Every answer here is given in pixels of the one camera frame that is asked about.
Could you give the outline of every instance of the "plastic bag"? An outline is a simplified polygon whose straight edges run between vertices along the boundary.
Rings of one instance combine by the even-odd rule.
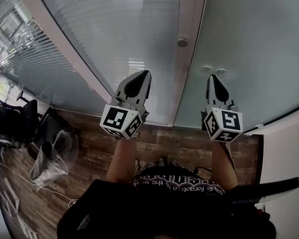
[[[44,154],[41,147],[30,171],[29,179],[37,185],[38,190],[45,187],[63,174],[69,174],[78,154],[79,141],[77,135],[61,130],[52,145],[49,158]]]

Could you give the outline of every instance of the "person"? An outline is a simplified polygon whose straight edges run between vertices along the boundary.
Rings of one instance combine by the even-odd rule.
[[[105,181],[64,214],[58,238],[276,238],[269,214],[226,201],[238,183],[225,144],[212,142],[211,180],[164,157],[136,170],[136,151],[134,138],[117,142]]]

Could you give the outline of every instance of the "black chair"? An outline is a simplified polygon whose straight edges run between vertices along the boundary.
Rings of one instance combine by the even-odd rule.
[[[38,125],[36,100],[28,101],[23,107],[0,100],[0,139],[30,143]]]

